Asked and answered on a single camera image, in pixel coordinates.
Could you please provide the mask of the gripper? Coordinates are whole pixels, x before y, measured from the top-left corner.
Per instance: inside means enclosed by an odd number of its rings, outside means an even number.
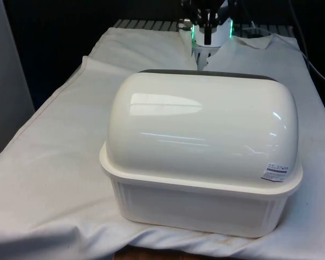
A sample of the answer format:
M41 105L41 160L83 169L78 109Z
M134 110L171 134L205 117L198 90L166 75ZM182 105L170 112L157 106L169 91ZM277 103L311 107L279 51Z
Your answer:
M212 12L217 12L219 9L218 0L196 0L195 5L200 11L204 11L204 44L211 44L212 35Z

